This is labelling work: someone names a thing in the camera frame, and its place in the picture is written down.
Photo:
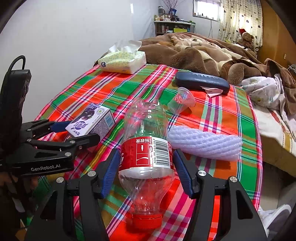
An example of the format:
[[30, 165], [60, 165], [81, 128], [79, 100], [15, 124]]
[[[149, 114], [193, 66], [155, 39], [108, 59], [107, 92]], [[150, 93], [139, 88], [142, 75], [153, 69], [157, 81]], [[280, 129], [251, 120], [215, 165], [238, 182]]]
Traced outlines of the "purple milk carton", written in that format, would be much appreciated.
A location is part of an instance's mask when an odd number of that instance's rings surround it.
[[90, 103], [65, 129], [75, 138], [95, 133], [103, 140], [114, 125], [115, 120], [109, 108]]

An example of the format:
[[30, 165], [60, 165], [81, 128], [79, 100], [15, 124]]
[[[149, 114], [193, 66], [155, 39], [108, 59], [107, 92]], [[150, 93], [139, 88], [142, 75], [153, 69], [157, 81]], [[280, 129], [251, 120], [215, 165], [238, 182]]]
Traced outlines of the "white foam fruit net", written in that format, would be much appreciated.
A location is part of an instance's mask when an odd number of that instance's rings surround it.
[[168, 139], [173, 149], [202, 158], [237, 161], [242, 152], [241, 137], [203, 132], [187, 126], [172, 126]]

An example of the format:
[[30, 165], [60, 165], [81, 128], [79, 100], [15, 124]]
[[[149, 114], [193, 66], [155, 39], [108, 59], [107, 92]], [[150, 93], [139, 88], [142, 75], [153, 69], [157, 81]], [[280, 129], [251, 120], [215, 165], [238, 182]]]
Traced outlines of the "cola plastic bottle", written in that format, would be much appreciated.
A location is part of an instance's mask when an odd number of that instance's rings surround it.
[[132, 200], [132, 224], [137, 230], [159, 228], [163, 221], [161, 201], [175, 172], [168, 141], [168, 119], [158, 102], [137, 98], [124, 119], [118, 177]]

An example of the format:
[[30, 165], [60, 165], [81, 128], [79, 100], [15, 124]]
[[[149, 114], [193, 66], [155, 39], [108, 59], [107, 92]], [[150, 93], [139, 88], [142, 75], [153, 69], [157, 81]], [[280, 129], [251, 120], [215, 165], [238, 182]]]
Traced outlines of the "white trash bin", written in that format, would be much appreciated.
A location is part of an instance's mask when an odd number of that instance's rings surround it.
[[263, 210], [260, 206], [257, 212], [264, 227], [266, 236], [270, 240], [285, 224], [292, 212], [292, 209], [288, 204], [284, 204], [273, 210]]

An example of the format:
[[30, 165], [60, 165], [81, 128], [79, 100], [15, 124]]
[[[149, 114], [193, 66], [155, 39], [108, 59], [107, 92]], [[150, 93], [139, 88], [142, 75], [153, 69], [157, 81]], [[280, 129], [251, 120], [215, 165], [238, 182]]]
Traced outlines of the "plaid red green bedsheet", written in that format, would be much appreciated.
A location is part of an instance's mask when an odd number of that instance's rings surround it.
[[[115, 124], [90, 150], [79, 152], [73, 171], [66, 179], [81, 177], [104, 161], [112, 149], [120, 148], [125, 138], [154, 136], [165, 138], [172, 126], [188, 126], [203, 132], [236, 135], [242, 138], [242, 152], [237, 161], [221, 161], [187, 155], [200, 170], [216, 178], [235, 176], [241, 182], [255, 208], [260, 204], [262, 183], [262, 148], [258, 122], [246, 92], [230, 87], [227, 95], [208, 97], [193, 91], [195, 104], [178, 115], [172, 114], [168, 103], [177, 94], [177, 70], [166, 65], [146, 65], [133, 75], [107, 73], [99, 67], [69, 84], [40, 112], [38, 119], [69, 121], [90, 116], [91, 103], [109, 108]], [[99, 201], [102, 218], [110, 240], [182, 240], [185, 236], [195, 202], [183, 191], [175, 178], [162, 199], [163, 222], [155, 230], [134, 230], [133, 202], [115, 180], [109, 195]]]

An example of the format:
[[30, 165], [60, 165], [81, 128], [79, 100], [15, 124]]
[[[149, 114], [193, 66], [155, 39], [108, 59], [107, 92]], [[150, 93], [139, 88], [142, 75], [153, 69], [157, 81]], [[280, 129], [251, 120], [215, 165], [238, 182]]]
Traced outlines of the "floral bed mattress sheet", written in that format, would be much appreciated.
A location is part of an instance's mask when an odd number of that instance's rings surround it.
[[295, 141], [289, 128], [277, 111], [252, 105], [259, 126], [263, 161], [295, 177]]

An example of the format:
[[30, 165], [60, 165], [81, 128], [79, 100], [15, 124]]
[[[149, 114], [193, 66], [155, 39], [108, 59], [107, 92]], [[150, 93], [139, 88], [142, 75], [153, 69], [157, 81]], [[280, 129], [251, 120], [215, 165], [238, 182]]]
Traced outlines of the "green tissue pack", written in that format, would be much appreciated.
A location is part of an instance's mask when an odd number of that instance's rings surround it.
[[98, 64], [103, 71], [134, 74], [147, 63], [145, 52], [139, 50], [141, 46], [142, 41], [116, 42]]

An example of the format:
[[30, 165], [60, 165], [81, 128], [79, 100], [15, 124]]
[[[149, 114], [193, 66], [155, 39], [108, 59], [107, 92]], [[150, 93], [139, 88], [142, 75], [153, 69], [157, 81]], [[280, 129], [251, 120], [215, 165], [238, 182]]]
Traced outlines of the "pink paper scrap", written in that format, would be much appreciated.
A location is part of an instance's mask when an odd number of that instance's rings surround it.
[[218, 88], [211, 88], [211, 87], [201, 87], [207, 94], [209, 98], [219, 96], [223, 93], [223, 90]]

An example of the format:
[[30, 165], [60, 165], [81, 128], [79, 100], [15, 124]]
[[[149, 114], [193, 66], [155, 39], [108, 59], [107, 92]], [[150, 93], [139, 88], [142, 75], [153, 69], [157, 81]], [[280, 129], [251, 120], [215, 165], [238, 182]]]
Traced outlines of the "white floral pillow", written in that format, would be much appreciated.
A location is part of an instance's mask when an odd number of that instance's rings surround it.
[[281, 77], [254, 76], [242, 80], [240, 87], [248, 94], [256, 104], [282, 111], [285, 107], [285, 94]]

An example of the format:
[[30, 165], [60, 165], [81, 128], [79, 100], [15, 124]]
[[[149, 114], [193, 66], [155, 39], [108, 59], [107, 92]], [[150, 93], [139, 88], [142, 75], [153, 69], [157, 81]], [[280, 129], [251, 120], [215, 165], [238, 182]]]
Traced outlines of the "dark blue glasses case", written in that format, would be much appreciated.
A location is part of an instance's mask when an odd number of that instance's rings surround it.
[[178, 71], [175, 75], [175, 84], [188, 90], [202, 90], [203, 87], [217, 88], [222, 94], [228, 94], [230, 84], [227, 80], [202, 73]]

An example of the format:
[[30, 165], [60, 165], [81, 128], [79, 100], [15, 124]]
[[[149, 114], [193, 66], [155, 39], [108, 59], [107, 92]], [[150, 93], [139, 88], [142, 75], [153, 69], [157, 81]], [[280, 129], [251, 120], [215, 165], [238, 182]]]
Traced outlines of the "brown fleece blanket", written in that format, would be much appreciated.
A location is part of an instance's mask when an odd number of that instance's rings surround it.
[[272, 59], [261, 63], [241, 47], [191, 33], [169, 33], [141, 42], [140, 51], [145, 52], [149, 64], [221, 77], [232, 85], [248, 77], [279, 74], [286, 99], [285, 111], [295, 114], [295, 80], [287, 68]]

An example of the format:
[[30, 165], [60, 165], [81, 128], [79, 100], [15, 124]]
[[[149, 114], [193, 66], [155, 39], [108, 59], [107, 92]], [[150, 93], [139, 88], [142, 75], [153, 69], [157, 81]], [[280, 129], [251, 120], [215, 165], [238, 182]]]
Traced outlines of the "teddy bear santa hat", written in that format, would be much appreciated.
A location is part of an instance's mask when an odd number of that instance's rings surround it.
[[237, 44], [256, 57], [254, 37], [250, 33], [246, 32], [245, 29], [239, 29], [239, 32], [241, 37], [238, 39]]

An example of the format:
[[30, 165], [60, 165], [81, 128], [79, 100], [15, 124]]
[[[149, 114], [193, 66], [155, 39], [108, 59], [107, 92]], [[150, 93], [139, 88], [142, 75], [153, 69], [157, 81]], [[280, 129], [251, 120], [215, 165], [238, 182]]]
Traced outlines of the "dried branch vase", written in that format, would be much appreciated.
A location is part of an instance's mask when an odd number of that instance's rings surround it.
[[177, 6], [183, 3], [185, 0], [162, 0], [165, 6], [170, 9], [177, 9]]

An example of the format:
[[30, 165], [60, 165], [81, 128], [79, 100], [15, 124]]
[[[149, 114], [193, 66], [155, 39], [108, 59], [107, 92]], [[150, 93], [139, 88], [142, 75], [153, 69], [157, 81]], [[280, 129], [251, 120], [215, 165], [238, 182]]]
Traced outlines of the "patterned curtain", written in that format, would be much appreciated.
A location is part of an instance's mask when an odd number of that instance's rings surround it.
[[222, 1], [218, 39], [236, 43], [241, 36], [240, 29], [254, 37], [255, 47], [263, 41], [263, 16], [261, 2], [257, 0]]

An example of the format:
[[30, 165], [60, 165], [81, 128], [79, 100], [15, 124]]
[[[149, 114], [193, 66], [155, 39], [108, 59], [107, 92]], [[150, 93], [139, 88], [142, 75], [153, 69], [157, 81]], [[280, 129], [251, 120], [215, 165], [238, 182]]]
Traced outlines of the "window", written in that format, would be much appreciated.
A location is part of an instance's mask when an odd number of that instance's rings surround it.
[[222, 1], [194, 0], [193, 16], [199, 16], [210, 20], [220, 21]]

